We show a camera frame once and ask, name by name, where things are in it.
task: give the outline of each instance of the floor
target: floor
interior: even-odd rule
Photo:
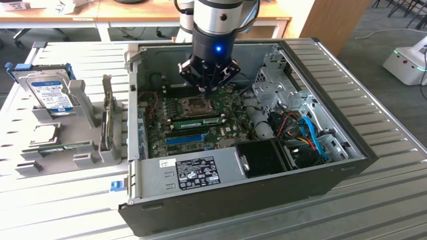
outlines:
[[[427,100],[420,94],[417,86],[404,85],[387,70],[381,67],[383,62],[396,47],[412,46],[424,36],[424,33],[413,31],[387,31],[372,35],[367,39],[355,39],[363,37],[373,31],[383,29],[404,28],[408,18],[403,18],[403,10],[397,10],[391,18],[387,14],[391,6],[385,1],[380,1],[377,8],[368,8],[360,22],[353,30],[348,42],[338,55],[340,61],[345,64],[352,74],[364,84],[367,89],[376,96],[381,104],[395,115],[407,129],[412,132],[419,141],[427,146]],[[144,28],[134,28],[129,32],[137,37]],[[174,36],[177,28],[161,28],[162,35]],[[73,42],[100,41],[98,33],[94,28],[64,28],[62,31]],[[112,41],[125,41],[122,33],[117,28],[109,30]],[[22,63],[32,42],[49,41],[61,42],[61,36],[52,29],[34,29],[21,38],[25,49],[14,47],[12,42],[13,33],[0,29],[0,38],[4,41],[4,48],[0,49],[0,66],[6,62]],[[156,40],[154,28],[146,28],[140,40]],[[5,94],[12,87],[12,80],[6,75],[4,68],[0,71],[0,96]]]

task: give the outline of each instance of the wooden table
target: wooden table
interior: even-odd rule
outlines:
[[[273,38],[284,35],[289,14],[276,0],[262,0],[254,26],[273,26]],[[109,42],[108,28],[178,27],[180,14],[172,1],[148,0],[138,4],[120,4],[113,0],[90,2],[76,8],[73,14],[58,15],[48,9],[8,11],[0,15],[0,29],[97,28],[100,40]]]

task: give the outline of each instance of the label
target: label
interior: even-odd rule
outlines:
[[[68,112],[73,109],[72,101],[62,93],[62,84],[60,81],[32,82],[32,89],[37,99],[52,112]]]
[[[181,190],[221,183],[212,156],[176,162],[176,174]]]
[[[73,17],[73,21],[93,21],[93,18],[81,18],[81,17]]]
[[[161,160],[158,161],[160,168],[172,167],[172,166],[174,166],[174,163],[176,163],[176,158],[161,159]]]
[[[190,127],[198,127],[198,126],[201,126],[201,123],[190,123],[190,124],[180,125],[181,128],[190,128]]]
[[[205,119],[205,120],[202,120],[202,124],[216,124],[218,121],[220,121],[218,118]]]

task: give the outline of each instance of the ribbed metal surface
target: ribbed metal surface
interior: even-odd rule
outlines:
[[[324,196],[158,233],[146,239],[396,240],[427,237],[424,149],[321,46],[310,39],[289,39],[286,43],[380,159]],[[72,55],[78,54],[70,63],[77,78],[84,77],[88,87],[93,86],[89,98],[102,97],[94,72],[108,71],[116,76],[114,96],[125,100],[126,75],[120,44],[80,45],[84,50]],[[64,53],[76,52],[68,51],[69,46],[69,43],[49,43],[38,63],[64,59],[68,56]],[[304,88],[297,76],[293,77]],[[0,177],[0,239],[136,240],[116,210],[109,208],[122,202],[118,198],[124,197],[121,193],[108,193],[109,182],[122,178],[125,173],[126,166],[121,164],[20,180],[14,180],[13,175]]]

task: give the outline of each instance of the green ram module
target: green ram module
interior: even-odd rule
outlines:
[[[189,129],[189,128],[198,128],[206,126],[220,125],[222,123],[222,117],[212,117],[196,120],[186,120],[186,121],[174,121],[172,122],[173,129]]]

